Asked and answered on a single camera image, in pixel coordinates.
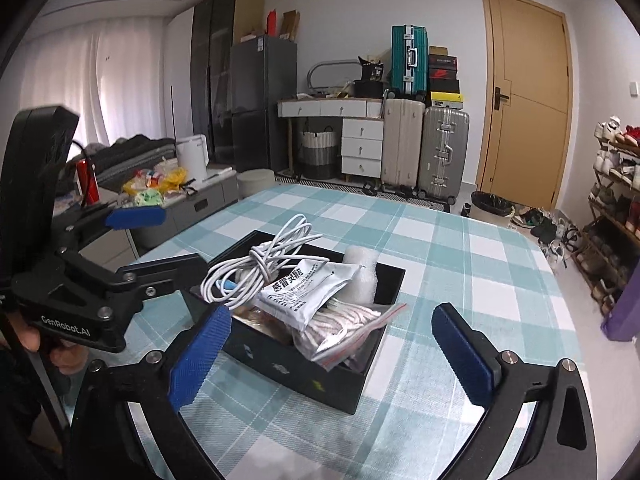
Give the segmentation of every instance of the open cardboard box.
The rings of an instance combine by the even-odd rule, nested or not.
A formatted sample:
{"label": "open cardboard box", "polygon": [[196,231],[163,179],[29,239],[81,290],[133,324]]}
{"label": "open cardboard box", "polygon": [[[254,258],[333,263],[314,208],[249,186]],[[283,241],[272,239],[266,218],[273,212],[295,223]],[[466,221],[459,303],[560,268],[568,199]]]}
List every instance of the open cardboard box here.
{"label": "open cardboard box", "polygon": [[[211,260],[209,266],[223,260],[247,256],[251,247],[269,240],[273,240],[273,235],[253,231]],[[337,263],[341,263],[344,257],[341,253],[309,244],[302,246],[300,254],[325,256]],[[278,278],[286,276],[289,272],[290,269],[281,270]],[[378,263],[376,274],[378,288],[375,303],[394,304],[398,300],[404,269]],[[193,292],[200,295],[199,290],[193,290]],[[190,301],[188,294],[185,295],[185,300],[191,317],[194,322],[197,321],[204,312],[204,307],[193,299]],[[385,328],[374,330],[358,350],[357,360],[363,363],[360,372],[351,370],[345,364],[339,364],[327,372],[320,365],[305,359],[295,346],[284,346],[236,318],[232,318],[231,334],[226,340],[223,351],[291,390],[353,415],[384,333]]]}

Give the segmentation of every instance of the gray refrigerator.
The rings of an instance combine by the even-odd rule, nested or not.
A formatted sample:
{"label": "gray refrigerator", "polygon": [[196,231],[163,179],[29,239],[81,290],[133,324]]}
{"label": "gray refrigerator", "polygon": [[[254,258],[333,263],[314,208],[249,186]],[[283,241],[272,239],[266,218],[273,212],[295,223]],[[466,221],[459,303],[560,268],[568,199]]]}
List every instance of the gray refrigerator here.
{"label": "gray refrigerator", "polygon": [[238,172],[288,167],[278,101],[296,95],[298,46],[260,36],[231,48],[231,131]]}

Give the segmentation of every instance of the human hand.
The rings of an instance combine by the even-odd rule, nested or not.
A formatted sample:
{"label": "human hand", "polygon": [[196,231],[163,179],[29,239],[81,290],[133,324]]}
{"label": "human hand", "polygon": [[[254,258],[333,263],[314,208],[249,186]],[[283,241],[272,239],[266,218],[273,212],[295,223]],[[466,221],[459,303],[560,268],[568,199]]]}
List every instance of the human hand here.
{"label": "human hand", "polygon": [[[8,312],[6,314],[15,334],[25,349],[37,352],[40,349],[40,332],[33,326],[29,326],[20,312]],[[6,341],[0,338],[0,342],[6,345]],[[89,356],[89,349],[69,341],[61,340],[62,346],[49,352],[49,359],[63,375],[78,373],[84,367]]]}

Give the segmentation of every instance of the white appliance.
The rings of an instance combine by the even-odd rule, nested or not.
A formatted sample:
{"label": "white appliance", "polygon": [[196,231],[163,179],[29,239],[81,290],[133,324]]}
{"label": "white appliance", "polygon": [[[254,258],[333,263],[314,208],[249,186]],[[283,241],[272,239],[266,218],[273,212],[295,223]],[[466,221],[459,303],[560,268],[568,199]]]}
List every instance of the white appliance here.
{"label": "white appliance", "polygon": [[187,179],[194,178],[202,182],[207,177],[209,152],[207,139],[204,135],[184,137],[175,141],[175,151],[178,155],[178,165],[187,170]]}

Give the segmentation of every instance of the teal and white tablecloth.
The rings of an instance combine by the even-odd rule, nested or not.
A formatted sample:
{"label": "teal and white tablecloth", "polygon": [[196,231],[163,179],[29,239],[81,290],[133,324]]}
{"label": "teal and white tablecloth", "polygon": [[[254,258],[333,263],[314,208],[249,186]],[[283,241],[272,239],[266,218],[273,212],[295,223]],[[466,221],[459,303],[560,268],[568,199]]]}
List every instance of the teal and white tablecloth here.
{"label": "teal and white tablecloth", "polygon": [[[406,269],[398,301],[408,308],[386,331],[355,415],[296,394],[220,354],[196,401],[181,410],[229,480],[435,479],[482,414],[472,406],[431,335],[431,313],[452,303],[498,350],[531,363],[569,357],[584,368],[574,326],[542,252],[518,232],[418,206],[304,186],[239,202],[145,255],[198,252],[211,259],[254,229],[275,234],[304,213],[317,245],[380,251]],[[147,301],[109,364],[166,348],[191,319],[178,294]],[[504,475],[532,409],[521,413],[494,470]],[[140,431],[160,476],[170,478]]]}

